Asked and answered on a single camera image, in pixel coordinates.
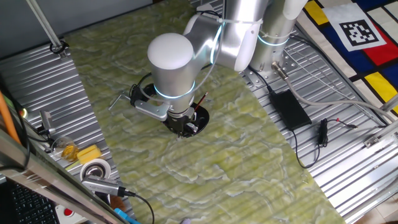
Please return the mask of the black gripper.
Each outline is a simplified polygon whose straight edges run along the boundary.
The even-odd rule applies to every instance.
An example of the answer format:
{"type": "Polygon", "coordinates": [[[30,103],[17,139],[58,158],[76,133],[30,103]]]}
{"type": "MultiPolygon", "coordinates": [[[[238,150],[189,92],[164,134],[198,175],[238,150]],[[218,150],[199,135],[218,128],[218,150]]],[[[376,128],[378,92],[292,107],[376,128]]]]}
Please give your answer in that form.
{"type": "Polygon", "coordinates": [[[195,124],[195,115],[185,115],[179,118],[168,115],[162,122],[171,132],[177,133],[179,138],[189,138],[197,134],[198,126],[195,124]]]}

